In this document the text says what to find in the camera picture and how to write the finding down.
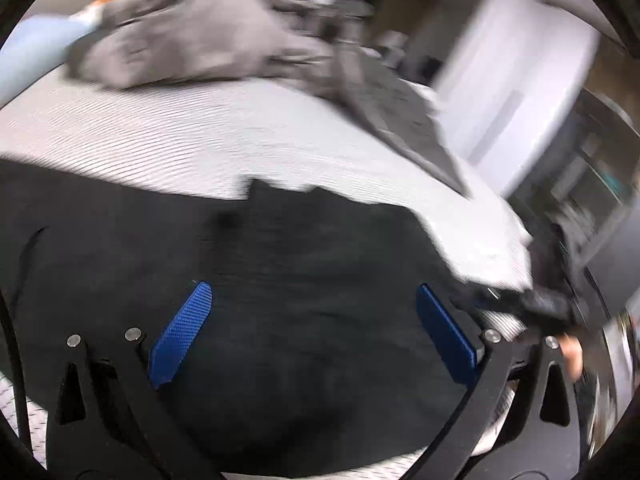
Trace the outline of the right hand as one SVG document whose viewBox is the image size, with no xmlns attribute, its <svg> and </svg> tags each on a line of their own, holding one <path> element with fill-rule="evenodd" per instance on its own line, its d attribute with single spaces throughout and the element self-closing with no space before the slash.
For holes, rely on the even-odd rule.
<svg viewBox="0 0 640 480">
<path fill-rule="evenodd" d="M 584 352 L 582 345 L 575 336 L 563 335 L 558 338 L 559 346 L 564 358 L 568 376 L 573 382 L 577 382 L 584 369 Z"/>
</svg>

